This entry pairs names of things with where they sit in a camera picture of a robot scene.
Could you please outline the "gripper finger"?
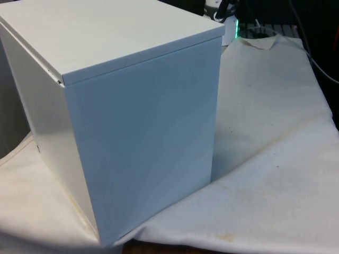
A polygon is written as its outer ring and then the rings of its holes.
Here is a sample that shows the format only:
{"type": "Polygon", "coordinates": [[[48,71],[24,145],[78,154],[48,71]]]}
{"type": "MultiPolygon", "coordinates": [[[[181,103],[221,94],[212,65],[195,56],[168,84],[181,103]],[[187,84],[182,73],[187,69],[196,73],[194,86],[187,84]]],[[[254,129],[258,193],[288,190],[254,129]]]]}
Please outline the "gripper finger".
{"type": "Polygon", "coordinates": [[[214,15],[214,20],[219,22],[219,23],[224,23],[224,21],[227,18],[227,8],[229,5],[229,0],[222,0],[220,2],[220,5],[217,9],[217,11],[215,12],[214,15]]]}

